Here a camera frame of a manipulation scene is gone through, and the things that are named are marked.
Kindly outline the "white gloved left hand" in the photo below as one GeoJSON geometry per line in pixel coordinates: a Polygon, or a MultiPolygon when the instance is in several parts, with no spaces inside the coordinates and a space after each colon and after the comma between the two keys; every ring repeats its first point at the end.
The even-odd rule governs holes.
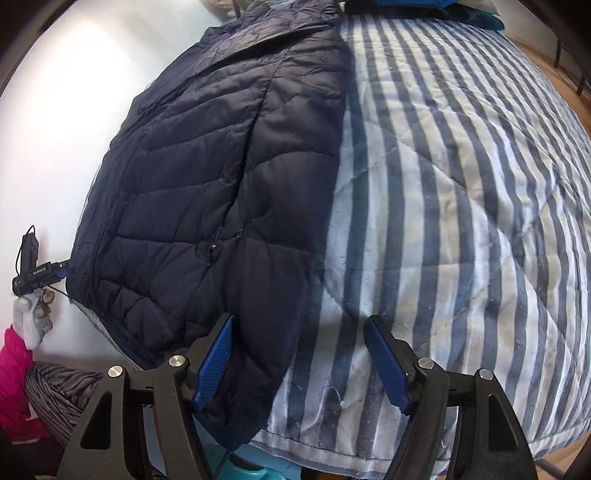
{"type": "Polygon", "coordinates": [[[12,326],[29,351],[38,348],[53,329],[50,306],[54,299],[53,291],[37,289],[14,301],[12,326]]]}

